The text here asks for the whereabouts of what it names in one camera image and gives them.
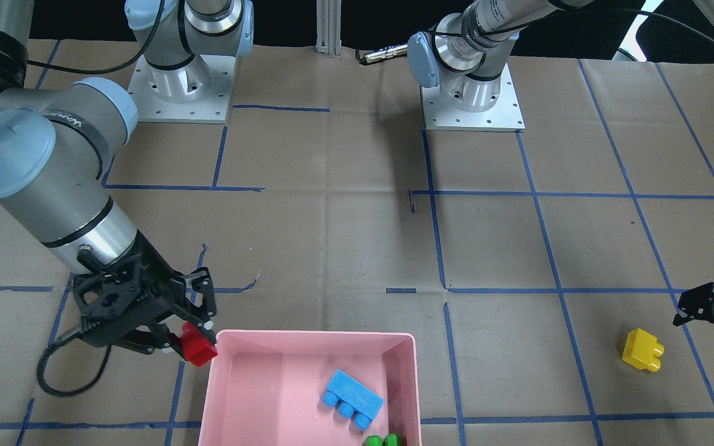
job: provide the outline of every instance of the toy building block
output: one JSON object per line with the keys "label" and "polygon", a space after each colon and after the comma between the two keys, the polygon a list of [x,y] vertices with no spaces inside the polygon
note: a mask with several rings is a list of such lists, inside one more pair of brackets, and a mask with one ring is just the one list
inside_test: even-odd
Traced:
{"label": "toy building block", "polygon": [[[382,446],[382,437],[371,435],[365,438],[365,446]],[[402,446],[402,438],[398,434],[389,434],[385,437],[384,446]]]}
{"label": "toy building block", "polygon": [[365,438],[365,446],[382,446],[382,437],[379,435],[371,435]]}
{"label": "toy building block", "polygon": [[402,446],[402,438],[398,434],[389,434],[385,437],[385,446]]}
{"label": "toy building block", "polygon": [[624,353],[621,356],[624,362],[632,365],[638,370],[649,370],[657,372],[660,370],[660,356],[665,349],[657,342],[657,338],[651,334],[636,328],[627,335],[627,343],[624,344]]}
{"label": "toy building block", "polygon": [[342,370],[335,371],[321,401],[329,407],[335,407],[337,404],[337,411],[344,418],[354,416],[355,425],[360,430],[368,429],[382,409],[382,404],[385,403],[382,397],[368,390]]}
{"label": "toy building block", "polygon": [[216,356],[216,345],[211,344],[195,324],[186,322],[182,328],[181,348],[184,358],[200,367]]}

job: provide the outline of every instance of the blue block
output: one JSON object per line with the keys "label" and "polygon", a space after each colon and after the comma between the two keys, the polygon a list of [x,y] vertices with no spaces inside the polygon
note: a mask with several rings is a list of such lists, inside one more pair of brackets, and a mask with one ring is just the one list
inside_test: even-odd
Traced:
{"label": "blue block", "polygon": [[357,413],[355,424],[361,430],[368,429],[382,409],[382,404],[385,403],[382,397],[368,390],[342,370],[335,371],[321,401],[329,407],[335,407],[335,404],[340,401],[337,411],[345,418],[351,418]]}

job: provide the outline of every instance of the yellow toy brick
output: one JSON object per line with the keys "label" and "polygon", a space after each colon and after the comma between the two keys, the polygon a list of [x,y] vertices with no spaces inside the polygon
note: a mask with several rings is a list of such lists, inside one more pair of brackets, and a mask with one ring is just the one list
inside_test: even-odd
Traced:
{"label": "yellow toy brick", "polygon": [[624,344],[624,353],[621,359],[638,370],[649,370],[657,372],[660,370],[660,356],[665,352],[663,345],[657,342],[657,338],[651,334],[636,328],[627,335],[627,343]]}

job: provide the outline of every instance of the black background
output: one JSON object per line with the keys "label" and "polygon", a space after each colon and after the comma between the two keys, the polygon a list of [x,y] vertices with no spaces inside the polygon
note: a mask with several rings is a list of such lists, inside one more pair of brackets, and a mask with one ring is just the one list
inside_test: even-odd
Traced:
{"label": "black background", "polygon": [[[363,50],[404,43],[471,0],[343,0],[343,46]],[[125,0],[36,0],[30,36],[37,39],[134,40],[123,12]],[[303,47],[315,45],[315,0],[253,0],[255,43]],[[595,0],[587,9],[638,8],[643,0]],[[657,9],[714,37],[714,28],[691,0],[666,0]],[[525,29],[516,56],[611,59],[634,17],[628,14],[581,14]],[[714,47],[687,31],[650,18],[638,42],[654,62],[714,63]]]}

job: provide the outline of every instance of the pink bin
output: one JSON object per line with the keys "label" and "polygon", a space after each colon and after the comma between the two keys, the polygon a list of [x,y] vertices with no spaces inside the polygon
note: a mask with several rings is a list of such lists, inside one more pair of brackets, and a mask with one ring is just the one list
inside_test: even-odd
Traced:
{"label": "pink bin", "polygon": [[[216,339],[200,446],[361,446],[387,434],[420,446],[413,336],[223,330]],[[321,403],[339,368],[385,400],[365,432]]]}

